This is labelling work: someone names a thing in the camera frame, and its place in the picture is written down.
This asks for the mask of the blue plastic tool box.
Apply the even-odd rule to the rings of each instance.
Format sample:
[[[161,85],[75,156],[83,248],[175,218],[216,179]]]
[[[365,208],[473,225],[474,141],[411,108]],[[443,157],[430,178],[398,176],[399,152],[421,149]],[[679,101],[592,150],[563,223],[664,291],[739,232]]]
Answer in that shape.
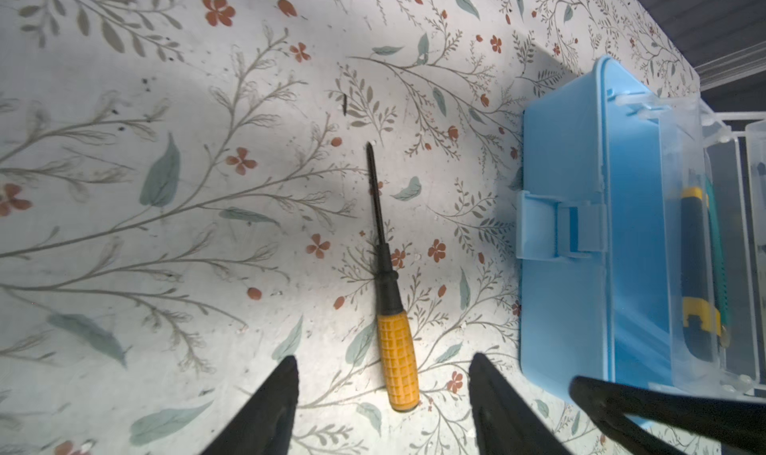
[[[605,56],[524,114],[520,364],[560,398],[672,383],[660,127],[616,102],[645,93]]]

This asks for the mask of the orange handled screwdriver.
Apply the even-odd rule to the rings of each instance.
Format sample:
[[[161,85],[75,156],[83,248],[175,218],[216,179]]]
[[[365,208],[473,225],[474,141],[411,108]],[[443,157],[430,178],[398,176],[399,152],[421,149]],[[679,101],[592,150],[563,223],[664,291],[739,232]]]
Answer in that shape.
[[[408,315],[403,307],[398,273],[393,267],[386,239],[374,147],[366,145],[366,161],[376,228],[375,272],[379,355],[391,407],[408,412],[419,405],[420,389],[414,341]]]

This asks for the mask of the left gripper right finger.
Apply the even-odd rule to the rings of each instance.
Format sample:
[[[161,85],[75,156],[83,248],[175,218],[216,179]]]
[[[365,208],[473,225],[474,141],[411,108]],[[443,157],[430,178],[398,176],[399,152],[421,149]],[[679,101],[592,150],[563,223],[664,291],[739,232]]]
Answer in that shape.
[[[480,454],[568,454],[484,353],[469,367],[469,394]]]

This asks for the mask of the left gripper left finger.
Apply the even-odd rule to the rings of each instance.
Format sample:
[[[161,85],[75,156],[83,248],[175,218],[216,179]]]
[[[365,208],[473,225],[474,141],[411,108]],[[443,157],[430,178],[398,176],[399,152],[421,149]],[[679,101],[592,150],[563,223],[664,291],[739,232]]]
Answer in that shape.
[[[289,355],[201,454],[287,454],[298,396],[298,365]]]

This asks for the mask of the yellow black ratchet screwdriver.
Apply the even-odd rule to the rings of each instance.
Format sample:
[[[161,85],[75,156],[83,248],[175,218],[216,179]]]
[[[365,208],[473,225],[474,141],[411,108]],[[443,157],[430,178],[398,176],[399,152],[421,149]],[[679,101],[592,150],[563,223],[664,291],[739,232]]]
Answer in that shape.
[[[700,187],[685,188],[681,195],[682,325],[689,352],[712,362],[721,327],[720,313],[709,300],[704,196]]]

